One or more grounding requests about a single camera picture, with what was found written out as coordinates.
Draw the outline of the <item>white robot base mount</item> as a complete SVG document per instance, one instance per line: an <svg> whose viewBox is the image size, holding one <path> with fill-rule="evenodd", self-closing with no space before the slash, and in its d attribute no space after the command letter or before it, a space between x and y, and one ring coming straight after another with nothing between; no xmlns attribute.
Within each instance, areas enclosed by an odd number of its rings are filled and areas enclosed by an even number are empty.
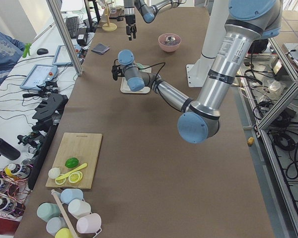
<svg viewBox="0 0 298 238"><path fill-rule="evenodd" d="M214 0L200 58L186 65L189 87L202 87L225 36L228 0Z"/></svg>

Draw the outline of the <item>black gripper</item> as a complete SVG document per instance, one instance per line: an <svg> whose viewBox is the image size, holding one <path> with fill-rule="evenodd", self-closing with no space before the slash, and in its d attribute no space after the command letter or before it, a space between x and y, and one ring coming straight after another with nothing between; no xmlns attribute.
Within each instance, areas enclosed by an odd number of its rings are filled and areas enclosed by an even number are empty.
<svg viewBox="0 0 298 238"><path fill-rule="evenodd" d="M132 37L136 38L137 33L137 27L136 27L136 16L134 14L132 15L122 15L116 17L117 21L122 21L123 18L125 18L126 21L126 34L128 35L129 41L132 41Z"/></svg>
<svg viewBox="0 0 298 238"><path fill-rule="evenodd" d="M118 80L119 77L124 77L124 65L121 65L121 64L117 64L117 61L118 59L115 59L114 60L114 63L112 65L112 69L111 69L111 72L112 72L112 78L114 80Z"/></svg>

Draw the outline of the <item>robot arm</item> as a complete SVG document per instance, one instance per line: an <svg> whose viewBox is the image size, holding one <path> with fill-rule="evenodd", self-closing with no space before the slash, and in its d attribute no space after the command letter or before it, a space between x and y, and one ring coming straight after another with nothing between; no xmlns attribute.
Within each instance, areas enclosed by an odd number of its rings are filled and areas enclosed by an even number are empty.
<svg viewBox="0 0 298 238"><path fill-rule="evenodd" d="M126 35L128 40L136 39L136 10L139 12L144 22L152 23L156 16L164 11L177 8L186 3L186 0L162 0L157 4L148 6L144 0L124 0L123 1L123 15L126 22Z"/></svg>
<svg viewBox="0 0 298 238"><path fill-rule="evenodd" d="M279 34L282 6L280 0L228 2L226 34L196 100L162 80L159 74L141 72L128 49L118 53L112 66L113 79L124 77L133 92L150 87L181 112L177 123L180 136L187 142L201 143L218 132L219 108L251 44Z"/></svg>

